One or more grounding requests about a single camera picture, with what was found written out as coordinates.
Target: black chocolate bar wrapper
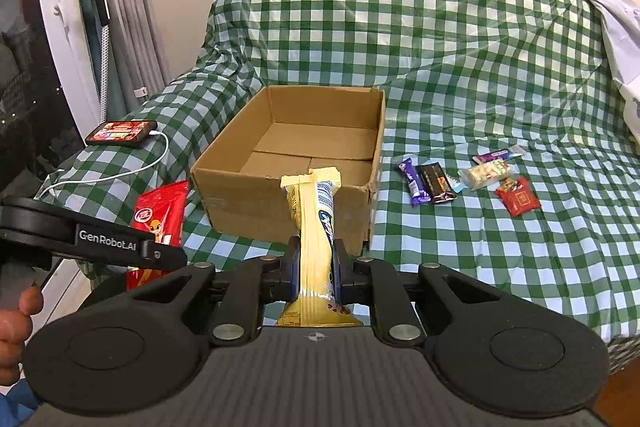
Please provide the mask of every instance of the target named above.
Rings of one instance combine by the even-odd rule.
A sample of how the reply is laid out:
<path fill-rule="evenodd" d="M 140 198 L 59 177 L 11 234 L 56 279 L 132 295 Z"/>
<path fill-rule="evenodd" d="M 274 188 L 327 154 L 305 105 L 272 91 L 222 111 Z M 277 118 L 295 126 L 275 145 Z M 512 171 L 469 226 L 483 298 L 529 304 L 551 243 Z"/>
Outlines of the black chocolate bar wrapper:
<path fill-rule="evenodd" d="M 449 185 L 447 175 L 439 163 L 431 163 L 428 165 L 418 165 L 418 172 L 422 181 L 424 182 L 424 188 L 431 196 L 431 203 L 447 203 L 457 198 L 457 195 Z"/>

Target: yellow snack package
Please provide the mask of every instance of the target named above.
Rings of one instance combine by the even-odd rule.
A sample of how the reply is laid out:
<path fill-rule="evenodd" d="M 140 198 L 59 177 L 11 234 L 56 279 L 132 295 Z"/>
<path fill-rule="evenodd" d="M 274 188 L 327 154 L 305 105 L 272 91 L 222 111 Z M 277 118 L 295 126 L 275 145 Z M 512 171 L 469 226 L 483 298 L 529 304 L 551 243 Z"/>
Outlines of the yellow snack package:
<path fill-rule="evenodd" d="M 340 188 L 335 167 L 309 169 L 309 174 L 283 176 L 291 217 L 300 231 L 300 293 L 287 303 L 277 326 L 361 326 L 335 302 L 331 281 L 334 245 L 334 194 Z"/>

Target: white cloth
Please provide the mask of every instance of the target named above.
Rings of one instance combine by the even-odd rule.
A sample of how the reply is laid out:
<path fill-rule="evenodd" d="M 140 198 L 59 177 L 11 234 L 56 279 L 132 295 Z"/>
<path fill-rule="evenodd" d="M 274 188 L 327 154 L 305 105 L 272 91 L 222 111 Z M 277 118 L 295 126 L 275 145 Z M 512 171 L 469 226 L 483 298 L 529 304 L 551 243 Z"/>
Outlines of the white cloth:
<path fill-rule="evenodd" d="M 590 1 L 600 12 L 611 74 L 626 101 L 626 125 L 640 143 L 640 6 L 633 0 Z"/>

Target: human hand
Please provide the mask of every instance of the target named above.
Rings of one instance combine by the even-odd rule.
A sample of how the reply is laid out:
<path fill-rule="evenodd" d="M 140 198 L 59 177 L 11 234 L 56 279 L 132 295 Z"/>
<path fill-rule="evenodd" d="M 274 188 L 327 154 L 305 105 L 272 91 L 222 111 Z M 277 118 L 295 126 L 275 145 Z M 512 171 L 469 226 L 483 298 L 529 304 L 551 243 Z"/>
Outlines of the human hand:
<path fill-rule="evenodd" d="M 37 286 L 20 294 L 17 310 L 0 310 L 0 385 L 13 385 L 20 380 L 18 362 L 22 360 L 24 341 L 33 331 L 31 315 L 42 311 L 44 300 Z"/>

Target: white charging cable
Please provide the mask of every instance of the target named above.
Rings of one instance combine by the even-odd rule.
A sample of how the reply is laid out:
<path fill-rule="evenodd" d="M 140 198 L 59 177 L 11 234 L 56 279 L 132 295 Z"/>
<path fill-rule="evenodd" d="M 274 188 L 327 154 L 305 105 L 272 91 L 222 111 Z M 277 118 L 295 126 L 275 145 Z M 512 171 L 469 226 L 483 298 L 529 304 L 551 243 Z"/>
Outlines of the white charging cable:
<path fill-rule="evenodd" d="M 149 165 L 145 165 L 144 167 L 141 167 L 140 169 L 136 169 L 134 171 L 121 172 L 120 174 L 116 174 L 114 176 L 108 176 L 107 178 L 98 178 L 97 180 L 65 180 L 63 182 L 54 183 L 50 187 L 47 187 L 45 190 L 43 190 L 42 194 L 39 195 L 38 199 L 41 200 L 44 196 L 49 194 L 50 191 L 52 191 L 54 188 L 60 187 L 61 185 L 89 185 L 92 183 L 107 182 L 110 180 L 115 180 L 117 178 L 122 178 L 123 176 L 129 176 L 130 174 L 137 174 L 138 172 L 142 172 L 145 169 L 150 169 L 154 165 L 157 165 L 158 162 L 162 161 L 162 158 L 164 158 L 166 154 L 169 152 L 169 137 L 161 131 L 151 131 L 149 132 L 149 135 L 150 136 L 159 135 L 164 138 L 164 152 L 153 163 L 149 163 Z"/>

